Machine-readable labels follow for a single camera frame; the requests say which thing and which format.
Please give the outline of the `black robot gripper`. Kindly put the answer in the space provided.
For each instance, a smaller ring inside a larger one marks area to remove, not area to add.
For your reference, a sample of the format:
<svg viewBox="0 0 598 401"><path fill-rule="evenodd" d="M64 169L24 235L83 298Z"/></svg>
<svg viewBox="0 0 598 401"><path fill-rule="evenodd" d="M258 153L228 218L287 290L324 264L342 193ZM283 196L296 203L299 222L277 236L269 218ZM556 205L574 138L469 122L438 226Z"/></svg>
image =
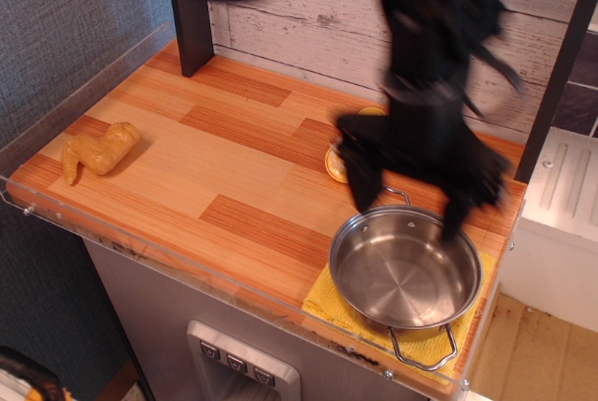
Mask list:
<svg viewBox="0 0 598 401"><path fill-rule="evenodd" d="M462 84L387 78L383 90L389 101L385 116L344 113L335 120L354 205L359 212L372 206L385 170L432 184L447 196L442 238L450 242L472 206L499 202L510 164L466 125L463 107L469 100Z"/></svg>

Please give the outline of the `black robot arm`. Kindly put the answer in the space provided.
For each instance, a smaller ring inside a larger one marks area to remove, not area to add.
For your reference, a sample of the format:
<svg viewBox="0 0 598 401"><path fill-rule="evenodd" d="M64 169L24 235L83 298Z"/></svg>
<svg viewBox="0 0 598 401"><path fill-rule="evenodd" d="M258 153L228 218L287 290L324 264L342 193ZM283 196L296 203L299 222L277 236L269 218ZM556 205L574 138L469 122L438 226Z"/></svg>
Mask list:
<svg viewBox="0 0 598 401"><path fill-rule="evenodd" d="M476 56L513 85L516 72L486 50L501 30L500 0L381 0L391 32L382 87L383 116L343 114L337 151L358 210L368 209L390 170L439 187L447 196L443 238L452 240L470 210L498 203L506 158L466 125L470 59Z"/></svg>

